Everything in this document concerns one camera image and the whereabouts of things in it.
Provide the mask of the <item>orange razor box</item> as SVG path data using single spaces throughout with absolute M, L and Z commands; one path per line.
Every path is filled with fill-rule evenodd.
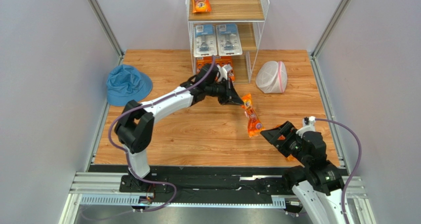
M 211 64 L 212 63 L 212 57 L 211 56 L 207 56 L 207 57 L 197 57 L 196 58 L 196 74 L 199 74 L 201 68 L 205 65 L 205 64 Z
M 233 70 L 233 60 L 231 56 L 216 56 L 215 64 L 219 69 L 219 76 L 217 81 L 221 82 L 222 79 L 230 79 L 232 82 L 235 81 L 235 75 Z

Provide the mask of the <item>white Gillette razor pack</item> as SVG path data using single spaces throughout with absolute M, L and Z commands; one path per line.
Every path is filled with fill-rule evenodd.
M 219 56 L 243 54 L 238 26 L 235 23 L 219 24 L 215 29 Z

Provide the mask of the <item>blue card razor blister pack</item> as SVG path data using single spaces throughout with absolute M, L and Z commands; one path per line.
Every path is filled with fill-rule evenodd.
M 196 25 L 194 27 L 193 56 L 217 56 L 215 27 L 212 24 Z

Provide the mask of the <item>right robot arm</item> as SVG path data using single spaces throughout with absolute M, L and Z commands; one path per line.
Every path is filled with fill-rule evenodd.
M 284 172 L 283 187 L 297 196 L 314 224 L 353 224 L 346 200 L 351 179 L 344 181 L 338 167 L 327 159 L 316 121 L 314 116 L 305 117 L 300 129 L 286 121 L 260 134 L 282 155 L 301 163 Z

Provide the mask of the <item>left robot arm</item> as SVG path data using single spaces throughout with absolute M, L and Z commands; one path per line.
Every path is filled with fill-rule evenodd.
M 129 173 L 142 180 L 150 173 L 147 150 L 154 125 L 163 118 L 191 107 L 207 96 L 216 97 L 221 105 L 243 105 L 230 78 L 232 66 L 205 64 L 173 91 L 151 101 L 129 101 L 121 116 L 111 126 L 126 154 Z

